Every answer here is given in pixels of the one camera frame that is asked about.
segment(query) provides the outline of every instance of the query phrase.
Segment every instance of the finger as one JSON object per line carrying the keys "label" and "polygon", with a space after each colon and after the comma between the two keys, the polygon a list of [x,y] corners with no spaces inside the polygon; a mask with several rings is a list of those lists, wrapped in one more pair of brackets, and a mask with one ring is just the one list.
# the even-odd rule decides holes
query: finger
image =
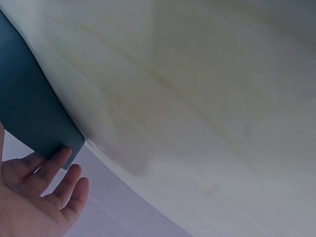
{"label": "finger", "polygon": [[74,225],[80,216],[85,203],[87,202],[89,193],[89,180],[87,178],[81,178],[77,182],[74,192],[67,205],[61,209],[61,213],[64,215],[69,228]]}
{"label": "finger", "polygon": [[27,177],[22,183],[33,189],[36,194],[41,195],[66,163],[71,152],[70,147],[61,148],[51,159],[45,161],[37,172]]}
{"label": "finger", "polygon": [[4,144],[4,126],[0,122],[0,168],[1,168],[1,161],[2,161],[3,144]]}
{"label": "finger", "polygon": [[67,174],[53,191],[53,193],[46,195],[44,199],[56,206],[59,210],[65,206],[66,202],[74,191],[75,185],[81,175],[81,167],[78,164],[70,166]]}
{"label": "finger", "polygon": [[22,159],[11,159],[3,162],[3,166],[9,165],[16,173],[19,181],[24,180],[33,174],[43,163],[45,159],[37,153],[29,154]]}

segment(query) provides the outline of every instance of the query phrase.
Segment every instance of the white curved object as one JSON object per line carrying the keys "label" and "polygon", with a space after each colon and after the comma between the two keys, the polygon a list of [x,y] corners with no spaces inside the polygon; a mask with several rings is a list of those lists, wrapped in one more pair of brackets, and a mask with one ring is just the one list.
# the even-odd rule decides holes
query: white curved object
{"label": "white curved object", "polygon": [[314,236],[313,3],[0,8],[87,146],[171,221],[194,237]]}

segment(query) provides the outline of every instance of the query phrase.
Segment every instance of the skin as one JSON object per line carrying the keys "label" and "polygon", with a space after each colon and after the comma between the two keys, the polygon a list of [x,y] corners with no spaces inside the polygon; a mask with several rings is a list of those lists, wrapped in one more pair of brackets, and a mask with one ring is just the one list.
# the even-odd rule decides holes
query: skin
{"label": "skin", "polygon": [[61,148],[49,160],[32,153],[2,162],[3,140],[0,122],[0,237],[63,236],[83,210],[89,180],[79,178],[81,167],[73,164],[53,193],[41,194],[70,156],[71,148]]}

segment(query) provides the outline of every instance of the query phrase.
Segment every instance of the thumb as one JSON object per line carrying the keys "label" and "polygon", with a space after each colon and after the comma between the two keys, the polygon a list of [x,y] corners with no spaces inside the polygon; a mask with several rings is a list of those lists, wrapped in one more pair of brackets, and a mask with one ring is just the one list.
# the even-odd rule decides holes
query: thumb
{"label": "thumb", "polygon": [[3,143],[4,143],[4,126],[0,122],[0,168],[1,168],[1,161],[2,161]]}

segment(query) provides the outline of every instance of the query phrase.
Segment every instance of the dark green card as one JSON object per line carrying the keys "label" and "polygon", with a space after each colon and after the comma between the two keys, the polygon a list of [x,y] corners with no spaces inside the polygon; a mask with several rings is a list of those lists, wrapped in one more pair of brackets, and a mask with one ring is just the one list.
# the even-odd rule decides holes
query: dark green card
{"label": "dark green card", "polygon": [[0,11],[0,120],[42,156],[72,147],[68,168],[84,137],[66,113],[30,49]]}

